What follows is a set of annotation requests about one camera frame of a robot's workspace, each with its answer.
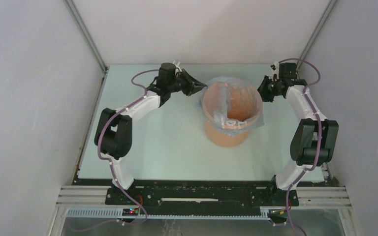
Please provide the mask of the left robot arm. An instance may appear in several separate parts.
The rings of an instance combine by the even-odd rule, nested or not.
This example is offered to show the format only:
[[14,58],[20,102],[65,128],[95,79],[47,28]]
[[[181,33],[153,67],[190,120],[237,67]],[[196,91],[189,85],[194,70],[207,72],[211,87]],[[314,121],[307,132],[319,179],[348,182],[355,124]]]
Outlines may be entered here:
[[158,75],[147,87],[136,83],[136,76],[133,76],[131,83],[142,88],[143,94],[122,108],[105,108],[97,124],[94,137],[97,155],[108,162],[113,184],[119,188],[117,199],[124,205],[132,204],[136,198],[135,190],[130,188],[134,177],[124,163],[132,146],[133,122],[163,106],[173,93],[182,92],[192,96],[207,87],[177,63],[162,63],[156,72]]

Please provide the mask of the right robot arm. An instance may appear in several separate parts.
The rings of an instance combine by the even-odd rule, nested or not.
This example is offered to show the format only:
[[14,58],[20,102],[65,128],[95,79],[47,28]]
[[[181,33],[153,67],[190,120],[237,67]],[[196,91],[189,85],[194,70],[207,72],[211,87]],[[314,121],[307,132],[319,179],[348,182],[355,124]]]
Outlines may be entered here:
[[267,191],[267,201],[278,206],[286,200],[309,172],[332,160],[339,124],[328,119],[314,102],[311,84],[299,78],[295,59],[284,59],[271,65],[272,73],[265,76],[257,89],[264,102],[282,96],[293,108],[299,120],[290,144],[289,163],[275,175],[275,187]]

